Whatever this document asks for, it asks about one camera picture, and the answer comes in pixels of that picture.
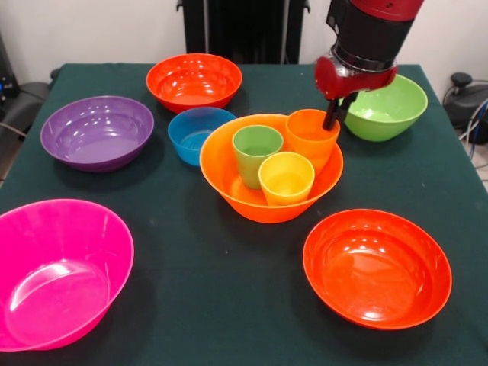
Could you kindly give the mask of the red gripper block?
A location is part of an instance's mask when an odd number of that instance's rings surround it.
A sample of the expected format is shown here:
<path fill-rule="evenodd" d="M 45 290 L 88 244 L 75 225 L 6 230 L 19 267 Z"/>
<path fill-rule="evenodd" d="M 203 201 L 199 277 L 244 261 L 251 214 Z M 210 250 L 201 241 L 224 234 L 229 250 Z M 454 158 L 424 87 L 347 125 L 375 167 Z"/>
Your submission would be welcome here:
<path fill-rule="evenodd" d="M 347 68 L 333 55 L 321 56 L 315 65 L 315 83 L 325 98 L 331 100 L 323 120 L 323 129 L 333 129 L 336 111 L 337 120 L 346 119 L 349 108 L 358 97 L 357 92 L 386 87 L 394 80 L 396 74 L 397 66 L 384 72 L 365 72 Z"/>

